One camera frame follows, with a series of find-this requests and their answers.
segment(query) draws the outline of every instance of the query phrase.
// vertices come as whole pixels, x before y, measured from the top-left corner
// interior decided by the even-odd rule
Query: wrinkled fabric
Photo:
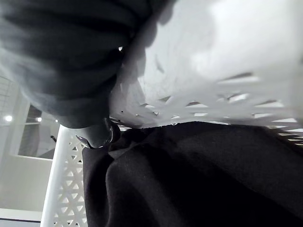
[[[259,127],[133,129],[82,153],[89,227],[303,224],[301,150]]]
[[[1,0],[0,70],[68,128],[108,117],[134,35],[165,0]]]

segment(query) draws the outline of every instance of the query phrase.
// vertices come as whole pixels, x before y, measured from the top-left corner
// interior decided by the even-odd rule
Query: black clothing
[[[83,150],[89,227],[302,226],[300,152],[259,127],[126,131]]]

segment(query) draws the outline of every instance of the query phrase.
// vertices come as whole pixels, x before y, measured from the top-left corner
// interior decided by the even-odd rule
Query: white plastic laundry basket
[[[111,97],[131,127],[267,126],[303,145],[303,1],[171,1],[138,35]],[[61,127],[41,226],[87,226],[81,144]]]

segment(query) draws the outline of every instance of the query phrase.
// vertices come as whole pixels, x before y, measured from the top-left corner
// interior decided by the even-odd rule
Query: gray fabric
[[[102,124],[133,35],[165,0],[2,0],[0,67],[69,128]]]

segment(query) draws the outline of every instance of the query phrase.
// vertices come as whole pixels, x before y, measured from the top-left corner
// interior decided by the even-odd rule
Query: ceiling light
[[[4,120],[6,120],[7,122],[11,122],[13,120],[13,117],[8,115],[4,117]]]

